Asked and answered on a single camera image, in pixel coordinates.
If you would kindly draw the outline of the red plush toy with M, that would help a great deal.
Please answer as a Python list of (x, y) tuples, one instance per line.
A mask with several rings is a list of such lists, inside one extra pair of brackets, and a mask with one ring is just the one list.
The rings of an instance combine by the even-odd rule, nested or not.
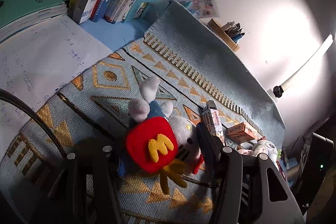
[(158, 175), (161, 190), (169, 194), (168, 181), (181, 188), (183, 175), (197, 174), (203, 156), (196, 125), (189, 119), (173, 116), (171, 102), (156, 100), (160, 79), (149, 77), (139, 85), (141, 98), (128, 104), (133, 124), (125, 136), (125, 149), (143, 174)]

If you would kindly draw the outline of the long red snack box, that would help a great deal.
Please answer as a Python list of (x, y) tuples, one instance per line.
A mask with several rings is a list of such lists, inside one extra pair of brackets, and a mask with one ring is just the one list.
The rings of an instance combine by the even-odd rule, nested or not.
[(210, 134), (217, 136), (225, 145), (222, 122), (217, 106), (213, 100), (207, 101), (206, 106), (202, 110), (202, 118)]

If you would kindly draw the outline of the white patterned round toy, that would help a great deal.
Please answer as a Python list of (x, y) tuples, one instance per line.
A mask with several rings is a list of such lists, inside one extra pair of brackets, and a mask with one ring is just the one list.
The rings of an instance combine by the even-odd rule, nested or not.
[(271, 161), (276, 164), (278, 150), (271, 141), (261, 139), (251, 149), (239, 149), (238, 153), (240, 153), (241, 155), (254, 157), (256, 157), (260, 153), (265, 153), (268, 155)]

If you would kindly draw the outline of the orange small carton box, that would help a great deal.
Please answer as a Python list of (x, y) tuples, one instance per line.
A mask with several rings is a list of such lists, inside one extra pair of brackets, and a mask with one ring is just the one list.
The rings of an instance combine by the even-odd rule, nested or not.
[(257, 140), (258, 132), (250, 125), (242, 122), (227, 129), (227, 135), (237, 143)]

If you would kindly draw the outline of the white tube desk lamp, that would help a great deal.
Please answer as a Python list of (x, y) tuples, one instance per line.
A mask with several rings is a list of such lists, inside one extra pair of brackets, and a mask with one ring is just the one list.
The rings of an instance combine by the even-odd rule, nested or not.
[(287, 80), (282, 84), (275, 86), (271, 91), (274, 99), (281, 98), (285, 91), (287, 91), (291, 86), (293, 86), (300, 78), (304, 77), (309, 67), (312, 67), (317, 62), (319, 62), (329, 48), (335, 43), (335, 32), (329, 34), (326, 40), (321, 44), (318, 50)]

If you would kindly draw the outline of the blue patterned woven mat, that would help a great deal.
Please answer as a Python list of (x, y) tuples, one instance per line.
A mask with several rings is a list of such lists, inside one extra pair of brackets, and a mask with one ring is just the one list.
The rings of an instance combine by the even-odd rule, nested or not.
[[(124, 136), (128, 103), (139, 85), (160, 79), (155, 98), (171, 103), (174, 116), (198, 123), (213, 100), (224, 128), (251, 125), (277, 148), (285, 124), (260, 83), (235, 53), (177, 2), (140, 38), (100, 60), (61, 88), (39, 110), (42, 120), (67, 152), (81, 141), (109, 134)], [(29, 121), (1, 162), (1, 193), (28, 223), (47, 223), (47, 191), (62, 157), (47, 134)]]

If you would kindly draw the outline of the white paper sheet with writing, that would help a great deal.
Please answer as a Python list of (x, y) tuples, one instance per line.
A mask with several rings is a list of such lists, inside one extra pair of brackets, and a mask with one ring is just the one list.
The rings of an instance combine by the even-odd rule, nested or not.
[(68, 16), (57, 16), (1, 43), (0, 86), (37, 112), (58, 89), (111, 53)]

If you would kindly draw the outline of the wooden pen holder box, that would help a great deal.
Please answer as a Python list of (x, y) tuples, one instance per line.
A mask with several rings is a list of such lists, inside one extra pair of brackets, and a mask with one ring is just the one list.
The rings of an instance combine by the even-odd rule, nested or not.
[(226, 43), (227, 46), (230, 47), (234, 52), (237, 52), (240, 47), (239, 45), (234, 42), (226, 33), (222, 30), (222, 25), (218, 23), (214, 19), (210, 19), (210, 21), (207, 23), (207, 27), (215, 33), (218, 37), (222, 39)]

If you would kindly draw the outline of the teal workbook stack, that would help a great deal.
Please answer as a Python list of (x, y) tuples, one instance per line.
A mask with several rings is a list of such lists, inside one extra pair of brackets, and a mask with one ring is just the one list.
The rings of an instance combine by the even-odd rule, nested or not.
[(63, 0), (1, 0), (1, 42), (66, 12), (67, 5)]

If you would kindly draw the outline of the printed card on wall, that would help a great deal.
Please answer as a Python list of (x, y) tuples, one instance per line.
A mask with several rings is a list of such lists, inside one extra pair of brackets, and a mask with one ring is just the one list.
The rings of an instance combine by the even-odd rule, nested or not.
[(219, 17), (216, 0), (175, 0), (198, 19)]

